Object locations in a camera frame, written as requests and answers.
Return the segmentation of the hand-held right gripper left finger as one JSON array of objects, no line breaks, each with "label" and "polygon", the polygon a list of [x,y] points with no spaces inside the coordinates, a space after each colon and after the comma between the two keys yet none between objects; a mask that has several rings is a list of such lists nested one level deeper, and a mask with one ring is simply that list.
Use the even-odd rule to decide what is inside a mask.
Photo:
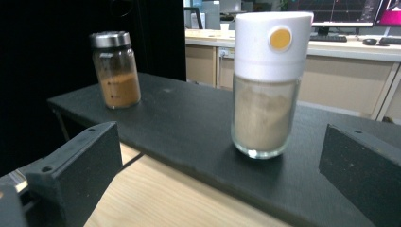
[{"label": "hand-held right gripper left finger", "polygon": [[32,227],[82,227],[122,167],[117,125],[95,125],[26,170]]}]

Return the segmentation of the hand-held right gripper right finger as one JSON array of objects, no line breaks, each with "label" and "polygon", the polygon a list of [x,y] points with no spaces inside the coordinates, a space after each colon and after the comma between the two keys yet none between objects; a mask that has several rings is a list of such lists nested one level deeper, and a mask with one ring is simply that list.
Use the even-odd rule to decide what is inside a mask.
[{"label": "hand-held right gripper right finger", "polygon": [[375,227],[401,227],[401,149],[350,127],[326,127],[320,173]]}]

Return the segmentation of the brown spice jar metal lid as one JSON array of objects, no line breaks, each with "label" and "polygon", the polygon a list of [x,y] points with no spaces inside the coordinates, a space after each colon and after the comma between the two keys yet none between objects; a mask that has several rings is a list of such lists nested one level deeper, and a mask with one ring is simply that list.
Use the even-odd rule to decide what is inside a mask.
[{"label": "brown spice jar metal lid", "polygon": [[126,108],[141,99],[130,33],[104,31],[89,36],[93,63],[105,105]]}]

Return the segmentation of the black shelf rack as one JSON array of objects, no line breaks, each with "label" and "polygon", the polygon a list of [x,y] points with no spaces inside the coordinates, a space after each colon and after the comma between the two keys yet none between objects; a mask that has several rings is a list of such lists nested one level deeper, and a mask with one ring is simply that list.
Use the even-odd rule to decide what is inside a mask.
[{"label": "black shelf rack", "polygon": [[329,124],[365,131],[401,149],[401,126],[299,105],[284,153],[254,160],[231,139],[229,91],[142,74],[142,99],[105,107],[92,85],[49,99],[54,111],[90,127],[114,121],[121,142],[296,226],[375,227],[319,171]]}]

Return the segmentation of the glass seasoning jar white lid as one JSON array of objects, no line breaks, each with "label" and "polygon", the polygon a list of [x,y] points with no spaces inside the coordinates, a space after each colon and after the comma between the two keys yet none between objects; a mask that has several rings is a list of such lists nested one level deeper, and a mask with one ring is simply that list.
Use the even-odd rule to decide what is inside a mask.
[{"label": "glass seasoning jar white lid", "polygon": [[313,18],[307,11],[236,16],[231,135],[250,158],[276,157],[288,144]]}]

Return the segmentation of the beige desk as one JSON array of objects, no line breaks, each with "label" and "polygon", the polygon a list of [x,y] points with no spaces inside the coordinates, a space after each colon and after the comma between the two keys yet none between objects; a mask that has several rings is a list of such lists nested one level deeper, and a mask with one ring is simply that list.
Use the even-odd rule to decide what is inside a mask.
[{"label": "beige desk", "polygon": [[[187,29],[186,77],[230,90],[234,59],[221,58],[220,47],[234,48],[232,30]],[[299,99],[311,107],[401,124],[401,45],[311,42]]]}]

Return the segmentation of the black curtain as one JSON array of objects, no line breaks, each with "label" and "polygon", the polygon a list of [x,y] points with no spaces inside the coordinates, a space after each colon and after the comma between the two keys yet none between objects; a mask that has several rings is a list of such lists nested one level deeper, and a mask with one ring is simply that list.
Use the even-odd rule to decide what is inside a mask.
[{"label": "black curtain", "polygon": [[0,0],[0,177],[63,145],[47,100],[97,82],[102,31],[129,32],[139,72],[186,78],[183,0]]}]

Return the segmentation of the computer monitor pink screen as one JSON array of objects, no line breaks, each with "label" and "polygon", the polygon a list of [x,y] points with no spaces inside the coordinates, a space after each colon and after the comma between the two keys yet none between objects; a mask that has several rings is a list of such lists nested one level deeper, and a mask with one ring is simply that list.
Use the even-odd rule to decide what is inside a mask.
[{"label": "computer monitor pink screen", "polygon": [[375,25],[401,26],[401,0],[383,0]]}]

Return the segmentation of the white wall socket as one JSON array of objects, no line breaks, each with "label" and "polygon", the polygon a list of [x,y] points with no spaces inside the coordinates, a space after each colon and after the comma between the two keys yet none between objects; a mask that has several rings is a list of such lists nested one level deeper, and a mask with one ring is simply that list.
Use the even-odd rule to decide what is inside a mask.
[{"label": "white wall socket", "polygon": [[220,47],[218,49],[218,55],[221,58],[233,59],[235,57],[235,50],[230,47]]}]

